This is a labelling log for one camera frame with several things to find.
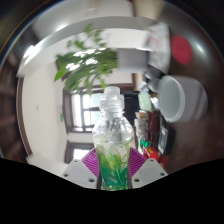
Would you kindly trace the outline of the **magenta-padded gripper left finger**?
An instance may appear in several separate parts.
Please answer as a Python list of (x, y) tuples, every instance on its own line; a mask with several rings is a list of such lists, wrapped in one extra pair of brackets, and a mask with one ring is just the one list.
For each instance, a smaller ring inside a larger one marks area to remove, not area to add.
[(99, 189), (100, 166), (96, 150), (91, 149), (81, 160), (72, 160), (62, 177), (84, 188)]

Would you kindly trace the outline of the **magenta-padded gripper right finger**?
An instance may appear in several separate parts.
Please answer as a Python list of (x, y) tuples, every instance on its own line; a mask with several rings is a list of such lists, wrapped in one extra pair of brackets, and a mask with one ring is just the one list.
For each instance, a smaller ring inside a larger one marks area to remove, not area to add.
[(136, 149), (129, 153), (129, 187), (131, 189), (144, 187), (167, 176), (166, 171), (154, 159), (147, 159)]

